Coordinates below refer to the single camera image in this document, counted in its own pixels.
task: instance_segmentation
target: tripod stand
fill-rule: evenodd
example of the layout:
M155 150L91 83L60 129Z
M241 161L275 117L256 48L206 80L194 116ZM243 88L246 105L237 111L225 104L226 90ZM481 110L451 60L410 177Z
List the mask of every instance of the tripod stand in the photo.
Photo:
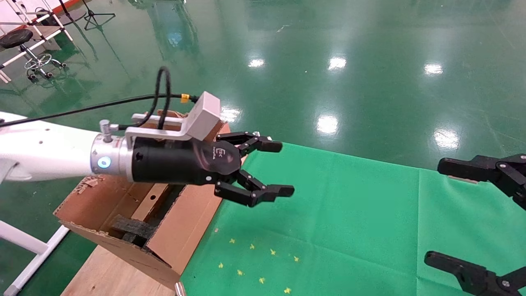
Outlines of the tripod stand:
M110 17L107 21L103 22L102 24L100 24L100 26L106 24L107 22L109 22L112 18L115 17L115 14L114 13L94 13L91 9L89 9L88 5L86 4L86 1L85 0L82 0L82 3L84 3L84 6L86 6L86 9L88 10L88 15L86 15L84 17L84 19L86 20L86 25L84 26L84 30L88 30L88 25L90 23L92 23L92 19L95 21L95 23L92 23L94 24L95 26L99 26L99 23L97 22L97 19L95 18L95 16L97 15L112 15L112 17Z

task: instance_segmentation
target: yellow cable tag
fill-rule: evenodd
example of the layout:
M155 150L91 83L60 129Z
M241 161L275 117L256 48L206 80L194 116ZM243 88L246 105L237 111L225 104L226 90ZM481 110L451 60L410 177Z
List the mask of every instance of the yellow cable tag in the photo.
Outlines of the yellow cable tag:
M188 100L190 99L189 94L181 94L181 103L185 104L188 103Z

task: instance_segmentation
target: black cable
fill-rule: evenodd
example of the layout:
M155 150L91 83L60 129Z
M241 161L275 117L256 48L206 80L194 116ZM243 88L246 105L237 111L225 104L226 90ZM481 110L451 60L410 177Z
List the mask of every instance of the black cable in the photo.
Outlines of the black cable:
M159 118L159 124L157 125L158 130L162 130L164 127L164 121L166 119L166 115L168 114L168 109L170 108L170 96L171 96L171 77L170 77L170 70L168 70L167 67L162 66L159 69L159 72L157 73L157 82L155 84L155 93L159 94L159 85L160 85L160 79L161 75L165 73L165 87L166 87L166 101L165 101L165 107L163 108L163 112L161 113L161 117Z
M159 94L160 81L161 81L161 77L162 77L163 72L165 73L166 93L165 94ZM194 96L194 95L172 94L171 91L170 91L170 88L171 88L170 80L171 80L171 78L170 78L170 71L168 70L167 67L163 66L163 67L161 67L159 69L159 72L157 72L157 80L155 82L155 93L153 95L143 95L143 96L129 97L129 98L125 98L123 100L97 104L97 105L93 105L93 106L82 108L82 109L77 109L77 110L57 113L57 114L53 114L53 115L46 115L46 116L41 116L41 117L37 117L37 118L15 120L15 121L10 121L10 122L3 122L3 121L0 120L0 127L6 127L6 126L11 126L11 125L16 125L16 124L34 122L34 121L39 121L39 120L46 120L46 119L61 117L61 116L65 116L65 115L71 115L71 114L75 114L75 113L95 110L95 109L99 109L99 108L115 106L115 105L121 105L121 104L126 104L126 103L131 103L131 102L136 102L136 101L142 101L142 100L148 100L150 98L153 98L154 101L152 102L151 107L150 107L150 111L145 116L145 118L141 122L139 122L137 124L128 124L128 125L121 124L121 125L119 125L119 130L122 131L122 130L127 129L128 127L132 127L132 126L133 127L139 127L139 126L142 126L143 124L145 124L146 122L148 122L148 120L150 119L151 115L155 112L155 108L157 107L157 102L158 102L159 98L160 97L165 97L166 98L165 106L163 108L163 113L161 114L161 117L159 119L159 124L157 126L158 129L162 130L163 127L164 127L164 122L165 122L165 119L166 119L166 115L168 114L168 108L170 107L170 98L171 97L177 97L177 98L184 97L185 100L190 99L190 101L192 101L193 103L196 103L197 100L199 100L199 97Z
M171 97L176 97L176 98L181 98L181 94L171 94L170 96ZM97 105L89 106L89 107L82 108L82 109L71 110L71 111L57 113L57 114L52 114L52 115L46 115L46 116L41 116L41 117L37 117L37 118L27 118L27 119L9 121L9 122L4 122L4 123L0 122L0 127L6 127L6 126L11 126L11 125L16 125L16 124L34 122L34 121L39 121L39 120L46 120L46 119L51 119L51 118L56 118L56 117L61 117L61 116L66 116L66 115L71 115L71 114L91 111L91 110L104 108L104 107L110 107L110 106L115 106L115 105L131 103L131 102L148 100L148 99L151 99L151 98L154 98L154 97L155 97L154 95L135 96L135 97L129 97L129 98L125 98L125 99L118 100L118 101L97 104ZM159 97L166 97L166 94L159 94ZM198 99L199 99L199 97L197 97L197 96L190 96L190 100L192 102L194 102L194 103L197 102Z

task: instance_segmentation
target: cardboard scrap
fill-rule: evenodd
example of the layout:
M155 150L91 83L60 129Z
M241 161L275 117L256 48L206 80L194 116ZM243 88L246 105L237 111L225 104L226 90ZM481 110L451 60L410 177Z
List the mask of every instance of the cardboard scrap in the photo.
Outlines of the cardboard scrap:
M95 175L84 177L84 179L82 179L82 181L75 187L75 189L73 189L73 192L82 194L86 188L97 186L99 181L104 181L104 176Z

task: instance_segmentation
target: white robotic arm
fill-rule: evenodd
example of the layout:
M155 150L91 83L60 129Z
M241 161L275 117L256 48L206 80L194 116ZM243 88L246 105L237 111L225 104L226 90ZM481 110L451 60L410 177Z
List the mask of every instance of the white robotic arm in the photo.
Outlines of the white robotic arm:
M166 118L165 125L180 125L180 131L129 127L125 138L112 136L108 121L101 124L105 134L45 121L0 127L0 160L16 163L4 179L43 181L105 173L127 175L133 180L130 148L135 137L203 140L219 120L220 110L219 99L204 92L186 118ZM144 117L134 114L132 119L140 121ZM0 112L0 119L11 122L25 117ZM159 116L151 116L148 122L158 120Z
M0 183L109 174L132 182L214 184L217 196L247 206L292 196L293 186L263 185L241 169L243 156L254 150L279 152L282 143L248 132L203 141L220 110L219 99L204 92L186 118L165 118L164 126L177 125L179 131L136 124L124 136L112 135L118 125L108 120L94 132L44 121L17 123L24 117L0 112ZM145 117L134 114L132 119L142 123ZM159 121L152 115L147 122ZM236 181L245 189L233 186Z

